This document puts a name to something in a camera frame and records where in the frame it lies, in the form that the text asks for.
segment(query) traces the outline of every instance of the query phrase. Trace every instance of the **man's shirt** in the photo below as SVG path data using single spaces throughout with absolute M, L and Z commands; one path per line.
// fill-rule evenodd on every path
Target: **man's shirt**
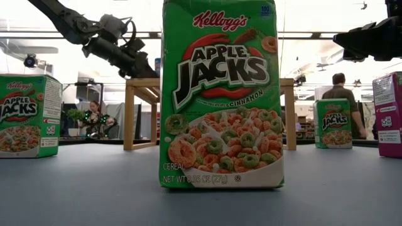
M 350 104 L 350 112 L 358 112 L 357 104 L 353 92 L 349 89 L 343 88 L 341 85 L 334 85 L 334 87 L 326 91 L 322 95 L 323 99 L 347 99 Z M 359 129 L 356 122 L 352 118 L 352 137 L 353 139 L 359 138 Z

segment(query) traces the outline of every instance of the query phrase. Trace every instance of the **camera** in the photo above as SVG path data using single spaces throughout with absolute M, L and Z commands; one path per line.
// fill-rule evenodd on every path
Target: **camera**
M 24 66 L 27 68 L 36 68 L 38 66 L 38 59 L 35 54 L 28 54 L 24 60 Z

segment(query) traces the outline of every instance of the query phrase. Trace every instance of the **cereal box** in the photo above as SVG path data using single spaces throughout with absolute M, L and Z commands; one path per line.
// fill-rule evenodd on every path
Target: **cereal box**
M 48 75 L 0 75 L 0 158 L 57 154 L 62 85 Z
M 272 0 L 165 1 L 160 183 L 283 186 Z
M 352 148 L 350 104 L 347 99 L 318 100 L 313 111 L 317 148 Z
M 379 155 L 402 157 L 402 72 L 394 72 L 372 82 Z

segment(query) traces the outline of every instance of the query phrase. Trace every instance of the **nutrition facts label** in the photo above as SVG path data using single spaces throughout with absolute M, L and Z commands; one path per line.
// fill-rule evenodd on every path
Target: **nutrition facts label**
M 394 83 L 392 76 L 378 79 L 372 84 L 374 103 L 376 106 L 395 102 Z
M 62 111 L 62 85 L 60 83 L 47 79 L 43 103 L 43 117 L 60 118 Z
M 378 131 L 378 142 L 382 144 L 400 144 L 401 134 L 399 130 Z
M 43 137 L 40 140 L 40 146 L 43 148 L 58 146 L 58 137 Z

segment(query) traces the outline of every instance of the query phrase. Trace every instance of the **table leg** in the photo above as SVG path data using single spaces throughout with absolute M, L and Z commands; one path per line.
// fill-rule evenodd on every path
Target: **table leg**
M 286 146 L 288 150 L 296 151 L 296 119 L 295 95 L 293 87 L 284 87 L 286 111 Z
M 124 150 L 133 150 L 134 140 L 134 87 L 126 86 L 124 106 Z
M 156 104 L 151 105 L 151 143 L 156 144 L 156 121 L 157 121 L 157 113 L 158 109 L 156 108 Z

